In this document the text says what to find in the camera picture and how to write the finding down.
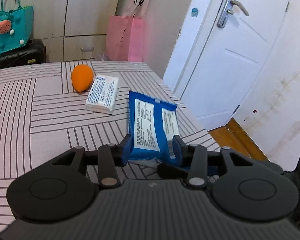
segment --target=teal tote bag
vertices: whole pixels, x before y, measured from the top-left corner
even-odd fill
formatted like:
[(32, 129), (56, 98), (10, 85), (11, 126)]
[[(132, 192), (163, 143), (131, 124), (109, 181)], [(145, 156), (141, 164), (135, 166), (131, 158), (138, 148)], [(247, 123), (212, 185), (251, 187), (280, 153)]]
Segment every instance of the teal tote bag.
[(22, 7), (5, 12), (3, 0), (0, 11), (0, 54), (26, 45), (33, 28), (33, 6)]

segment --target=black case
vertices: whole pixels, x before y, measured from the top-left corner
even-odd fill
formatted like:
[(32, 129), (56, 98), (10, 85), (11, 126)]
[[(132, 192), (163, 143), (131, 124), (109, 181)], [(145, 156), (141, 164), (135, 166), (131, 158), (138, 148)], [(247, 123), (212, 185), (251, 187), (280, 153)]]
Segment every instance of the black case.
[(46, 63), (46, 47), (39, 39), (29, 40), (19, 48), (0, 54), (0, 69)]

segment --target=blue plastic packet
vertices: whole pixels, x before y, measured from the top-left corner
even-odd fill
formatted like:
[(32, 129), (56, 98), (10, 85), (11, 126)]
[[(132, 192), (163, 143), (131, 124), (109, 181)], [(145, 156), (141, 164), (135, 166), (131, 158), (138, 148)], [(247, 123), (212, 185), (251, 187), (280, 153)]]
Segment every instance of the blue plastic packet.
[(168, 139), (179, 134), (177, 106), (144, 94), (129, 92), (129, 133), (133, 136), (130, 160), (158, 159), (175, 165)]

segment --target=white label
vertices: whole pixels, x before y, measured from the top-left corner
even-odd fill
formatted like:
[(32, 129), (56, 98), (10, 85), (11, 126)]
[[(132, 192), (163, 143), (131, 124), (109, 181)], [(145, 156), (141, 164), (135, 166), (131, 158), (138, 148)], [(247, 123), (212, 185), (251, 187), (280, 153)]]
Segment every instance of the white label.
[(175, 111), (169, 111), (162, 108), (162, 121), (163, 121), (163, 130), (167, 137), (168, 147), (170, 158), (175, 159), (172, 148), (172, 139), (174, 135), (180, 135), (177, 123), (177, 116)]
[(154, 129), (153, 104), (136, 99), (134, 110), (134, 142), (139, 149), (160, 151)]
[(114, 101), (115, 82), (118, 78), (97, 76), (88, 95), (89, 104), (110, 106)]

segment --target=pink paper bag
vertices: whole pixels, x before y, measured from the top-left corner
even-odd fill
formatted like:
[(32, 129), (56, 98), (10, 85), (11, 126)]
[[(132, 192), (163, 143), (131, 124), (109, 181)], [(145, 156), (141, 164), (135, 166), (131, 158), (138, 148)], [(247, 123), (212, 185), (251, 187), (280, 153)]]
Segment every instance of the pink paper bag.
[(142, 6), (130, 1), (122, 16), (110, 16), (106, 37), (106, 56), (114, 61), (143, 62), (143, 16), (149, 0)]

